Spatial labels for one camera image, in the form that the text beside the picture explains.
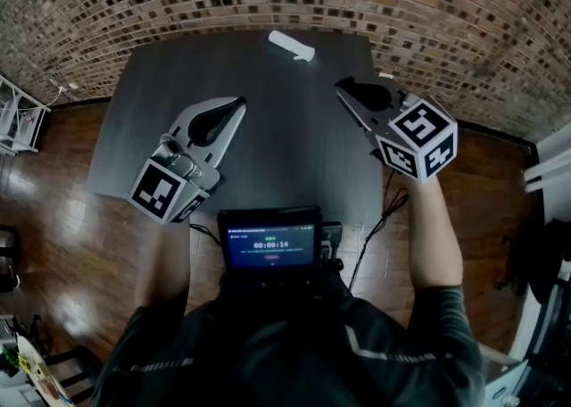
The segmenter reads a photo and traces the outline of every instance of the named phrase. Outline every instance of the white rack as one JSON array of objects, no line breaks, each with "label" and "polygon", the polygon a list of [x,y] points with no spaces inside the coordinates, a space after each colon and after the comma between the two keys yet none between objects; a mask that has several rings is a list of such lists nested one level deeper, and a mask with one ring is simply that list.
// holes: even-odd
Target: white rack
[{"label": "white rack", "polygon": [[37,133],[52,109],[0,75],[0,154],[37,153]]}]

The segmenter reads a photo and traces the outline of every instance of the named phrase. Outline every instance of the display screen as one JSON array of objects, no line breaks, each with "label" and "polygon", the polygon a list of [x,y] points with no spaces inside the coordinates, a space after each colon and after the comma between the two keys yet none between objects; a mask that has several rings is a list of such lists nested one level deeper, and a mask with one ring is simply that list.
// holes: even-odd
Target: display screen
[{"label": "display screen", "polygon": [[314,225],[228,229],[236,268],[303,266],[313,263]]}]

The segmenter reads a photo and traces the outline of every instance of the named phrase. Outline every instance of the person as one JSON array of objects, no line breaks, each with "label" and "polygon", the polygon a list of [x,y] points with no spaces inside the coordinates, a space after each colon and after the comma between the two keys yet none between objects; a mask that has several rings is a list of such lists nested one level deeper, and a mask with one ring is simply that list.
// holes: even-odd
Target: person
[{"label": "person", "polygon": [[184,317],[188,228],[158,230],[137,309],[95,386],[95,406],[477,406],[482,358],[464,310],[462,256],[437,179],[410,180],[407,329],[354,298],[338,272],[312,297],[226,295]]}]

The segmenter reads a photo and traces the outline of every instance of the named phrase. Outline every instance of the table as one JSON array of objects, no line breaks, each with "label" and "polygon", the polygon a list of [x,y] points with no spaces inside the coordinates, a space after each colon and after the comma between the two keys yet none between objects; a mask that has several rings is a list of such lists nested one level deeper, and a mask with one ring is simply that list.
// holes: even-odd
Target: table
[{"label": "table", "polygon": [[227,183],[200,210],[319,205],[325,220],[374,225],[382,168],[334,84],[373,73],[364,37],[286,31],[311,62],[267,31],[186,37],[135,49],[97,141],[87,191],[125,198],[146,158],[188,105],[244,96],[247,113],[222,163]]},{"label": "table", "polygon": [[[74,405],[66,395],[65,390],[60,383],[55,379],[55,377],[49,374],[49,371],[46,369],[47,366],[44,358],[42,358],[41,354],[39,354],[39,352],[34,348],[34,345],[32,345],[24,336],[18,336],[17,341],[18,352],[24,356],[31,365],[31,373],[28,374],[29,379],[32,381],[44,401],[46,401],[50,407],[69,407],[70,405]],[[46,384],[40,381],[40,377],[36,373],[38,365],[44,366],[44,373],[49,374],[49,381],[51,382],[51,387],[56,390],[55,392],[50,392],[46,387]]]}]

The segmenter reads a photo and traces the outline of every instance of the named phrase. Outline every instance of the wooden floor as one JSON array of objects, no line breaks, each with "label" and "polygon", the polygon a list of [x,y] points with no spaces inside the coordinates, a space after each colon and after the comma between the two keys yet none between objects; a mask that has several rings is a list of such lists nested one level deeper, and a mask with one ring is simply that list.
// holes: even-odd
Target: wooden floor
[{"label": "wooden floor", "polygon": [[[83,190],[106,108],[54,111],[40,154],[0,159],[0,224],[17,226],[23,244],[21,289],[0,296],[0,312],[37,311],[58,349],[81,343],[102,359],[133,311],[137,254],[152,224],[124,202]],[[461,130],[459,156],[440,174],[464,255],[472,329],[479,341],[501,351],[511,345],[521,302],[509,289],[497,292],[494,286],[505,268],[502,237],[512,235],[534,208],[521,181],[528,155],[522,146]],[[389,195],[403,184],[396,176]],[[353,289],[403,325],[413,302],[407,218],[406,209],[392,216],[369,244]],[[344,228],[345,278],[367,233],[368,228]],[[206,237],[193,233],[191,247],[189,309],[216,296],[223,267]]]}]

